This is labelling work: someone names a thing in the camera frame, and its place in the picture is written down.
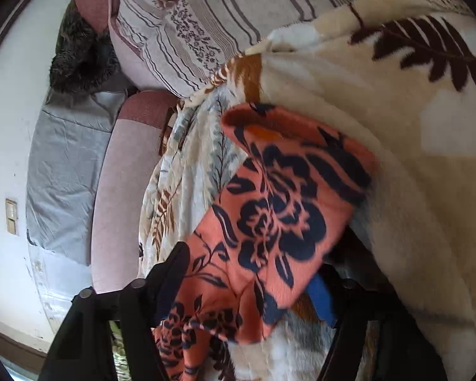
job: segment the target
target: folded blanket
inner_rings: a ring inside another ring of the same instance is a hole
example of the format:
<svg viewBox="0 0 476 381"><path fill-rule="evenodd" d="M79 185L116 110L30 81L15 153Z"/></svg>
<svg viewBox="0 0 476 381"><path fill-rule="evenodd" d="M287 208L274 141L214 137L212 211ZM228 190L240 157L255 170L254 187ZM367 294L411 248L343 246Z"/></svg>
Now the folded blanket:
<svg viewBox="0 0 476 381"><path fill-rule="evenodd" d="M245 159L215 121L282 104L379 160L351 227L448 379L476 371L476 19L459 0L357 0L275 30L180 107L143 200L142 273L186 239Z"/></svg>

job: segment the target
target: blue fabric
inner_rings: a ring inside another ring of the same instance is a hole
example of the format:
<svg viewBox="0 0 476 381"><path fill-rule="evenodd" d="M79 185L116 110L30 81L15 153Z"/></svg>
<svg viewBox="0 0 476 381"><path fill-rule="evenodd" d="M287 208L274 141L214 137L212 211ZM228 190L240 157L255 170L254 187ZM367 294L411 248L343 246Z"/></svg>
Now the blue fabric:
<svg viewBox="0 0 476 381"><path fill-rule="evenodd" d="M335 326L337 316L334 313L333 299L321 275L318 273L314 275L305 292L312 301L317 317L327 322L331 327Z"/></svg>

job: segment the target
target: blanket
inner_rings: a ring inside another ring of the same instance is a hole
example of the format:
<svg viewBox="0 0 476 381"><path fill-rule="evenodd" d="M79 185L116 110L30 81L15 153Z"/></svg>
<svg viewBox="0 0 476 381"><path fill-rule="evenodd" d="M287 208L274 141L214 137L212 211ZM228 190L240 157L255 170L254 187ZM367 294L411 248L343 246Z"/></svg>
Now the blanket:
<svg viewBox="0 0 476 381"><path fill-rule="evenodd" d="M443 360L476 371L476 19L459 0L356 0L226 63L181 102L143 200L141 274L165 260L245 155L217 125L281 104L379 160L351 222Z"/></svg>
<svg viewBox="0 0 476 381"><path fill-rule="evenodd" d="M376 160L362 145L271 104L228 110L222 130L248 157L175 249L155 329L173 380L196 380L210 339L268 337L366 197ZM176 288L174 282L180 282Z"/></svg>

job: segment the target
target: navy rose pattern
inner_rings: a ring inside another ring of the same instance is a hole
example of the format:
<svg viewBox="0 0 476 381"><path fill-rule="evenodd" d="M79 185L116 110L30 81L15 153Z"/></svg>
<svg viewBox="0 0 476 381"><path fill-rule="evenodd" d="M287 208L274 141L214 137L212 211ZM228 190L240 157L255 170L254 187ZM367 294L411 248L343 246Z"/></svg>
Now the navy rose pattern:
<svg viewBox="0 0 476 381"><path fill-rule="evenodd" d="M273 105L235 106L222 125L249 157L187 241L189 266L156 329L173 380L197 377L191 352L207 351L211 337L269 334L365 198L374 168L356 141Z"/></svg>

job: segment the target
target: gray blanket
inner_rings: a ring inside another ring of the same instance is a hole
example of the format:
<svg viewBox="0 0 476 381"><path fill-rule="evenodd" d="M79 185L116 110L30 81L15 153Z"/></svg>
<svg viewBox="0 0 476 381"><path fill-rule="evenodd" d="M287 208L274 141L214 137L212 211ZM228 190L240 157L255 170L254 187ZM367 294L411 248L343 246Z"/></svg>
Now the gray blanket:
<svg viewBox="0 0 476 381"><path fill-rule="evenodd" d="M49 91L28 163L28 240L90 264L100 170L125 90L86 96Z"/></svg>

